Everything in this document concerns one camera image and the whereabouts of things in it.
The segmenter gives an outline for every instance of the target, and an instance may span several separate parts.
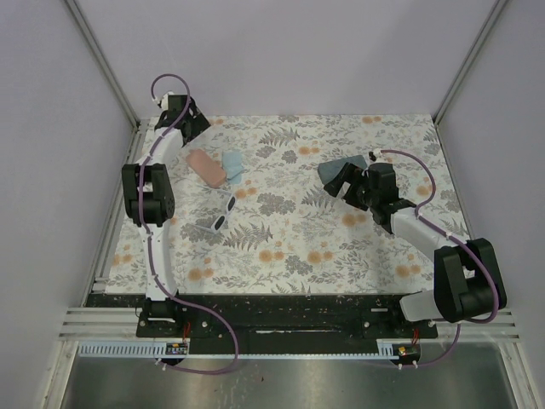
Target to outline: black metal base plate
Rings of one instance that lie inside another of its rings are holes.
[[[420,338],[437,337],[427,321],[404,319],[402,295],[181,296],[221,314],[237,333],[241,354],[375,353],[376,339],[411,339],[416,328]],[[87,306],[134,308],[143,301],[143,296],[90,295]],[[188,308],[184,321],[191,324],[190,354],[232,354],[232,339],[219,320]],[[153,324],[139,325],[137,336],[181,337],[179,325]]]

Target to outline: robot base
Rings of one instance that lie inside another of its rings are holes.
[[[142,312],[138,317],[136,336],[138,338],[182,338],[183,308],[177,302],[166,299],[144,301]]]

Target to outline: red wire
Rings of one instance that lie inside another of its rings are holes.
[[[184,325],[184,338],[187,338],[187,336],[189,336],[190,330],[191,330],[191,322],[187,321],[187,323]]]

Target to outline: metal floor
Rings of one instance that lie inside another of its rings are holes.
[[[425,345],[422,360],[440,354]],[[193,360],[213,369],[222,360]],[[63,408],[515,408],[492,344],[461,344],[431,368],[397,371],[353,360],[248,360],[223,376],[161,371],[152,360],[74,361]]]

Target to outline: light blue towel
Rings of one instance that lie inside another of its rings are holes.
[[[229,183],[236,185],[242,181],[242,153],[240,151],[224,152],[221,155],[223,170],[227,173]]]

